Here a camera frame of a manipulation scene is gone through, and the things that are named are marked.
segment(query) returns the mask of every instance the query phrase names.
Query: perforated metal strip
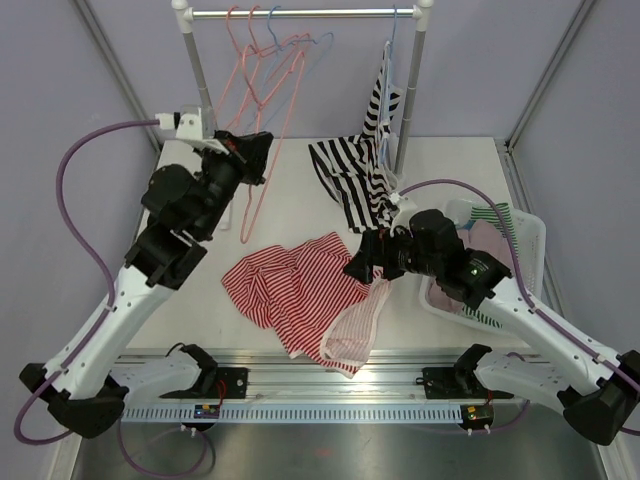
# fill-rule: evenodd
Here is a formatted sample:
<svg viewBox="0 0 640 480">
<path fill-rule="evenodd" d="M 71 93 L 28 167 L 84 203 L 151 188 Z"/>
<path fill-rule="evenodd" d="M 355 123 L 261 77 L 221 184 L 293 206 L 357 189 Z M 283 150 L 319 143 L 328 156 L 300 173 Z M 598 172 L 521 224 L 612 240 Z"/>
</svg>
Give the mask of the perforated metal strip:
<svg viewBox="0 0 640 480">
<path fill-rule="evenodd" d="M 127 409 L 130 423 L 461 423 L 459 405 L 276 405 L 227 404 L 218 419 L 196 418 L 196 404 L 161 403 Z"/>
</svg>

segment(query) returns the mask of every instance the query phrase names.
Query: gray wall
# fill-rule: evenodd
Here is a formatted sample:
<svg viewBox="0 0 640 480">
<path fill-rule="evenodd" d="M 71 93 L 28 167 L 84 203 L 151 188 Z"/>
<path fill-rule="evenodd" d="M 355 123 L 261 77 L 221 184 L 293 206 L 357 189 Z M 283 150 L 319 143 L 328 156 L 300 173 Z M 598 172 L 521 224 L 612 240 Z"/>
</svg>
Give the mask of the gray wall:
<svg viewBox="0 0 640 480">
<path fill-rule="evenodd" d="M 638 18 L 596 5 L 516 147 L 571 319 L 621 352 L 640 350 Z"/>
<path fill-rule="evenodd" d="M 56 209 L 56 169 L 79 137 L 131 117 L 67 0 L 3 5 L 0 64 L 0 465 L 2 478 L 35 479 L 46 473 L 53 449 L 13 438 L 27 398 L 18 373 L 55 354 L 105 292 Z M 86 146 L 69 167 L 71 215 L 114 270 L 153 165 L 144 135 L 127 132 Z M 45 437 L 54 422 L 38 405 L 25 429 Z"/>
<path fill-rule="evenodd" d="M 193 6 L 226 10 L 233 2 L 194 0 Z M 391 7 L 392 0 L 284 0 L 283 7 Z M 411 4 L 397 2 L 398 6 Z M 505 137 L 569 23 L 579 0 L 436 0 L 427 33 L 415 135 Z M 198 101 L 193 75 L 169 0 L 91 0 L 107 35 L 149 112 L 172 111 Z M 252 2 L 238 2 L 242 7 Z M 273 4 L 264 4 L 270 8 Z M 357 133 L 379 68 L 381 49 L 393 20 L 274 20 L 282 36 L 327 30 L 333 50 L 302 86 L 289 136 Z M 233 22 L 234 31 L 246 21 Z M 412 20 L 399 20 L 396 79 L 406 85 Z M 271 39 L 266 21 L 256 21 L 259 38 Z M 224 20 L 195 24 L 212 97 L 219 98 L 235 63 Z M 240 35 L 246 40 L 248 35 Z M 317 52 L 310 52 L 313 62 Z M 231 104 L 238 105 L 235 95 Z M 280 128 L 284 115 L 274 120 Z"/>
</svg>

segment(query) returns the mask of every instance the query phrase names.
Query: red striped cloth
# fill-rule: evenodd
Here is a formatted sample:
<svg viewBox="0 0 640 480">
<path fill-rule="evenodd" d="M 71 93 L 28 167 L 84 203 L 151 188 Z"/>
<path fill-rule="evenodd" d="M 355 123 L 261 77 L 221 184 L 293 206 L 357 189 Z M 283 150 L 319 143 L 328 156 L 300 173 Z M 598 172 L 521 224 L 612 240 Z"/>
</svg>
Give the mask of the red striped cloth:
<svg viewBox="0 0 640 480">
<path fill-rule="evenodd" d="M 369 299 L 371 305 L 364 302 L 369 286 L 342 273 L 349 260 L 351 255 L 340 237 L 330 233 L 291 250 L 276 245 L 251 254 L 222 278 L 222 284 L 243 315 L 261 328 L 276 331 L 291 358 L 305 353 L 351 377 L 368 358 L 389 282 L 380 281 L 385 288 L 376 289 L 376 295 Z M 361 307 L 347 310 L 361 302 Z M 334 340 L 333 350 L 341 354 L 349 350 L 344 342 L 341 347 L 336 344 L 333 337 L 323 339 L 330 328 L 341 338 L 357 336 L 348 342 L 353 347 L 353 362 L 335 360 L 331 348 L 325 348 Z"/>
</svg>

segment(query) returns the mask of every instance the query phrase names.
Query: gray floor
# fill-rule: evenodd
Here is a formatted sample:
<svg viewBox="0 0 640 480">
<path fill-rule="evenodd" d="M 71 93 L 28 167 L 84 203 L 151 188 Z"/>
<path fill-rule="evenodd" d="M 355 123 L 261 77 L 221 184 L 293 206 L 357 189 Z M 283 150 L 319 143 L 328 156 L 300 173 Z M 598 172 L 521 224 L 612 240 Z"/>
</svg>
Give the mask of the gray floor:
<svg viewBox="0 0 640 480">
<path fill-rule="evenodd" d="M 499 411 L 507 421 L 511 407 Z M 516 429 L 468 438 L 412 425 L 219 425 L 209 433 L 216 449 L 189 478 L 211 480 L 412 480 L 606 478 L 596 450 L 557 414 L 533 408 Z M 458 427 L 433 426 L 451 431 Z M 159 473 L 188 468 L 200 441 L 175 433 L 145 450 L 166 425 L 128 424 L 124 438 L 136 461 Z M 122 459 L 110 431 L 81 447 L 73 480 L 146 478 Z"/>
</svg>

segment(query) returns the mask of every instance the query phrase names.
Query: laundry basket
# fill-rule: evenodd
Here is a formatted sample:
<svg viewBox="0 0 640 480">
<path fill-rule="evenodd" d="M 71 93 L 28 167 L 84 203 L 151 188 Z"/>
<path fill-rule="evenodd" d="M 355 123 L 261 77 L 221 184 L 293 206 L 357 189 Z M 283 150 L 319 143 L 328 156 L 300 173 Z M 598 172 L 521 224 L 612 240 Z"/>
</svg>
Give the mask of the laundry basket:
<svg viewBox="0 0 640 480">
<path fill-rule="evenodd" d="M 485 208 L 487 205 L 469 200 L 455 199 L 447 202 L 442 209 L 445 216 L 450 218 L 456 227 L 466 225 L 471 218 L 473 207 Z M 534 215 L 510 208 L 511 219 L 518 245 L 518 261 L 527 288 L 537 297 L 542 293 L 542 276 L 544 274 L 544 251 L 546 241 L 546 227 L 544 222 Z M 428 292 L 432 277 L 423 277 L 420 286 L 419 300 L 425 310 L 438 315 L 445 320 L 458 322 L 468 327 L 485 330 L 492 333 L 509 335 L 503 326 L 495 319 L 478 315 L 478 318 L 464 311 L 456 314 L 445 312 L 429 304 Z"/>
</svg>

